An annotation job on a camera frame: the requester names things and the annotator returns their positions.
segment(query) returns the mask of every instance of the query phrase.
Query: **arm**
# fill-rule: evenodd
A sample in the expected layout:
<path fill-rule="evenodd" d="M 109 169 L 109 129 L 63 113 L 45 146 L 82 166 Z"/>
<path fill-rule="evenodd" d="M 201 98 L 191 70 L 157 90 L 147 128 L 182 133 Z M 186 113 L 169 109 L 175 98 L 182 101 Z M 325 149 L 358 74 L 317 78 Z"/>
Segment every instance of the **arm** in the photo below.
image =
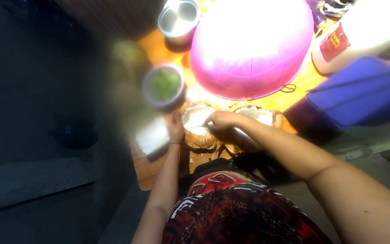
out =
<path fill-rule="evenodd" d="M 212 130 L 239 127 L 302 178 L 345 243 L 390 243 L 390 190 L 310 142 L 250 117 L 215 112 Z"/>
<path fill-rule="evenodd" d="M 147 204 L 132 239 L 132 244 L 161 243 L 163 228 L 177 202 L 179 187 L 179 153 L 184 131 L 181 116 L 174 113 L 168 121 L 171 142 L 154 182 Z"/>

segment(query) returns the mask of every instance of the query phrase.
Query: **pink colander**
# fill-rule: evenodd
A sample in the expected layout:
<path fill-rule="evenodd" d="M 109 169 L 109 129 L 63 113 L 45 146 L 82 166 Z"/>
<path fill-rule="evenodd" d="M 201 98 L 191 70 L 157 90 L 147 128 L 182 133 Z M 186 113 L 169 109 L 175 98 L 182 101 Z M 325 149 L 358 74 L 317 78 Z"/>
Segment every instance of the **pink colander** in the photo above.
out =
<path fill-rule="evenodd" d="M 195 31 L 191 68 L 217 96 L 268 96 L 297 75 L 313 33 L 305 0 L 223 0 Z"/>

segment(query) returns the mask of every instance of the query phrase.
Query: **coconut half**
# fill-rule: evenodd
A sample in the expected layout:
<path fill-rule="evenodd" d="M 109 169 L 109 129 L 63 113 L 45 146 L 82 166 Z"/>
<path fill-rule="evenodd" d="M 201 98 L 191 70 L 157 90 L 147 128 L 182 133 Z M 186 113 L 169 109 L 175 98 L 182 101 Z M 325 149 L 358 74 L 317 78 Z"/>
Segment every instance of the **coconut half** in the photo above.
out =
<path fill-rule="evenodd" d="M 204 121 L 219 106 L 208 101 L 200 101 L 182 108 L 181 122 L 185 129 L 185 142 L 189 147 L 211 150 L 217 146 L 218 140 L 204 126 Z"/>
<path fill-rule="evenodd" d="M 282 128 L 283 115 L 279 111 L 269 111 L 257 107 L 250 102 L 244 102 L 231 107 L 230 111 L 247 115 L 260 121 L 263 124 Z M 225 147 L 232 154 L 245 152 L 256 152 L 262 150 L 262 147 L 253 141 L 246 133 L 239 128 L 235 128 L 235 143 L 225 143 Z"/>

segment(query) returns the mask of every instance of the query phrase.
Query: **green food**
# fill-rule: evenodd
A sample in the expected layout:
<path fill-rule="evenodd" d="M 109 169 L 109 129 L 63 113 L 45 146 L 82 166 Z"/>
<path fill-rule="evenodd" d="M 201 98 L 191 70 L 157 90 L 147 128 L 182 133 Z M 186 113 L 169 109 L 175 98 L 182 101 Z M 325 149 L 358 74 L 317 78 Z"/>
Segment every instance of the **green food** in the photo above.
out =
<path fill-rule="evenodd" d="M 150 78 L 150 91 L 158 102 L 175 97 L 180 89 L 180 75 L 172 69 L 159 69 Z"/>

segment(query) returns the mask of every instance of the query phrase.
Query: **hand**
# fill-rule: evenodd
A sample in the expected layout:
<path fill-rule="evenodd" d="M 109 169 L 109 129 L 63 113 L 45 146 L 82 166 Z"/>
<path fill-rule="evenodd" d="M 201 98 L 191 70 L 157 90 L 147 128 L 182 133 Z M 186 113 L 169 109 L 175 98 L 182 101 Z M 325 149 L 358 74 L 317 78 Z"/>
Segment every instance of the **hand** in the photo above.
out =
<path fill-rule="evenodd" d="M 185 136 L 185 130 L 181 123 L 181 113 L 174 111 L 167 119 L 169 138 L 174 142 L 181 142 Z"/>
<path fill-rule="evenodd" d="M 204 121 L 209 130 L 223 130 L 238 126 L 245 119 L 245 115 L 230 111 L 216 111 Z"/>

